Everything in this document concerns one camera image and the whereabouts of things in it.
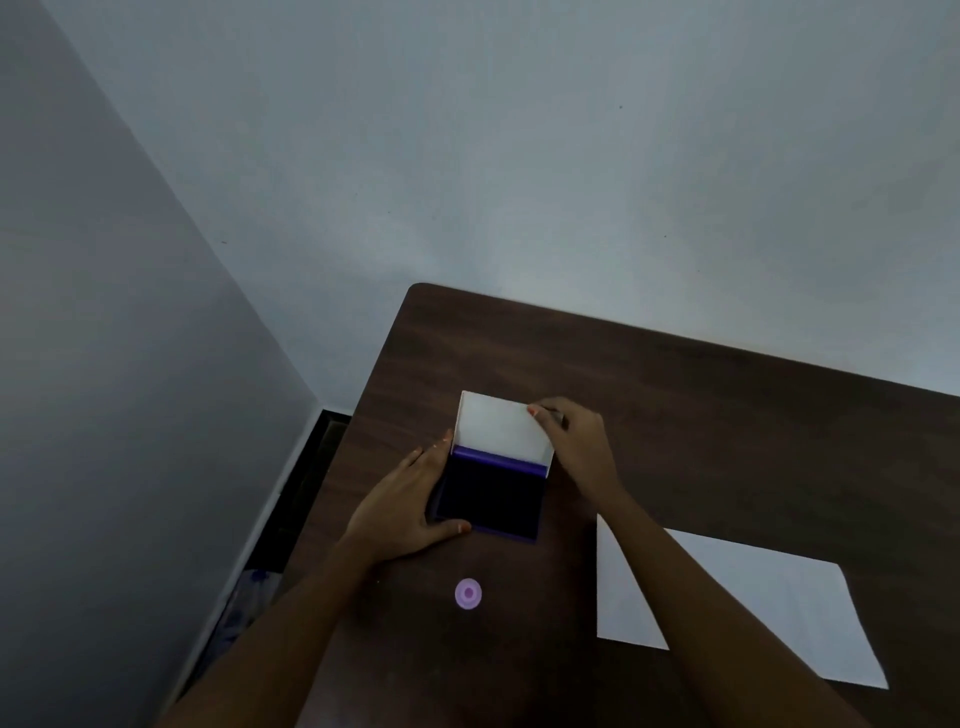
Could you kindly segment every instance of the black object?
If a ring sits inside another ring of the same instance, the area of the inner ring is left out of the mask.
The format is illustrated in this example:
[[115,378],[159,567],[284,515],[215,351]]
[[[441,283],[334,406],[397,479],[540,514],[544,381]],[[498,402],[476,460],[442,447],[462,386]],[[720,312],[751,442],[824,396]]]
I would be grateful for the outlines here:
[[432,498],[437,521],[464,519],[480,531],[533,543],[546,478],[451,456]]

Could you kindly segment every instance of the right hand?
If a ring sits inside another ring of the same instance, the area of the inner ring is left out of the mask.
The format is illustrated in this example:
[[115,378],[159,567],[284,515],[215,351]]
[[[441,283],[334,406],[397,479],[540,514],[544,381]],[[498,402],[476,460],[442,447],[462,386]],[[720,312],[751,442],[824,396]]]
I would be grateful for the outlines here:
[[[568,422],[567,429],[547,410],[562,413]],[[561,465],[594,506],[620,490],[613,453],[599,414],[565,397],[534,402],[527,406],[527,411],[546,432]]]

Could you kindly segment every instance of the gray wall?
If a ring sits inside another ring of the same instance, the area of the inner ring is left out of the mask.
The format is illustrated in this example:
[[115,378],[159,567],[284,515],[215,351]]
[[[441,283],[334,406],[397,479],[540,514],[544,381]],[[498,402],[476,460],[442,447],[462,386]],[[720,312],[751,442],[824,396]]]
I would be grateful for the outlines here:
[[0,3],[0,722],[149,722],[313,396],[46,11]]
[[44,5],[325,405],[418,280],[960,395],[956,0]]

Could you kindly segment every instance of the wooden table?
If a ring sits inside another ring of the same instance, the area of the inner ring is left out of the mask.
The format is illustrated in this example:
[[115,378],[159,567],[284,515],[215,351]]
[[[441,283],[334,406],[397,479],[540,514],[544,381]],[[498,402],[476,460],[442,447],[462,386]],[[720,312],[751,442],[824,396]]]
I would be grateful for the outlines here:
[[[602,412],[660,523],[840,564],[890,691],[875,726],[960,725],[960,400],[434,285],[410,289],[290,563],[324,558],[461,390]],[[595,637],[595,515],[555,467],[540,540],[481,533],[373,572],[301,726],[707,726],[669,653]],[[453,600],[477,579],[473,612]]]

